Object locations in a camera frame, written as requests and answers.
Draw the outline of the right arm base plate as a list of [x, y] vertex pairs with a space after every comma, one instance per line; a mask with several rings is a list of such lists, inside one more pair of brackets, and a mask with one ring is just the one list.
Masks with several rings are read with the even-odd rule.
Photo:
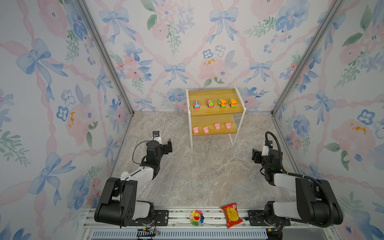
[[281, 227], [286, 218], [278, 217], [274, 213], [265, 213], [262, 210], [248, 210], [246, 221], [250, 222], [251, 226], [269, 226], [270, 228]]

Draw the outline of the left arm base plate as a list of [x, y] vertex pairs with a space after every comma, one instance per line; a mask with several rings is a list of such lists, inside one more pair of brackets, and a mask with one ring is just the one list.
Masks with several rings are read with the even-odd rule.
[[169, 222], [169, 210], [155, 210], [152, 217], [132, 220], [129, 222], [128, 226], [130, 227], [152, 227], [156, 225], [157, 227], [166, 227]]

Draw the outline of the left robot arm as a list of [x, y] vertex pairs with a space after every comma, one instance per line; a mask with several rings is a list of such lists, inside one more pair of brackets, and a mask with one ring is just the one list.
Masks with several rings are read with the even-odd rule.
[[96, 222], [119, 227], [155, 223], [154, 203], [137, 200], [137, 194], [141, 187], [157, 177], [163, 155], [171, 153], [173, 147], [171, 140], [166, 144], [156, 140], [146, 141], [146, 144], [147, 154], [136, 171], [107, 179], [95, 210]]

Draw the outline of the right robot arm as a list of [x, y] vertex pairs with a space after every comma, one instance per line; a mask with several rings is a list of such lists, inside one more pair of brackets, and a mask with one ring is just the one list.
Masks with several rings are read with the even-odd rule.
[[281, 156], [278, 150], [253, 149], [252, 161], [262, 166], [260, 172], [268, 184], [291, 192], [296, 199], [293, 202], [269, 201], [262, 213], [249, 213], [250, 221], [263, 221], [270, 226], [295, 221], [321, 228], [343, 223], [343, 212], [329, 182], [284, 173]]

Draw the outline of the green orange mixer toy truck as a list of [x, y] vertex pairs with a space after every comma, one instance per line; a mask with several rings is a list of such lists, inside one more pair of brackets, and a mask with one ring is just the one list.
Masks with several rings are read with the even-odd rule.
[[225, 108], [227, 105], [227, 101], [225, 99], [219, 99], [218, 100], [218, 105], [220, 108]]

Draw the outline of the pink green toy car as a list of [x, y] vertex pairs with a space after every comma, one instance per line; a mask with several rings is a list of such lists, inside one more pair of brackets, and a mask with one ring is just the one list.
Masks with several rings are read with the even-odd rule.
[[214, 107], [214, 101], [212, 99], [207, 100], [207, 106], [208, 108], [213, 108]]

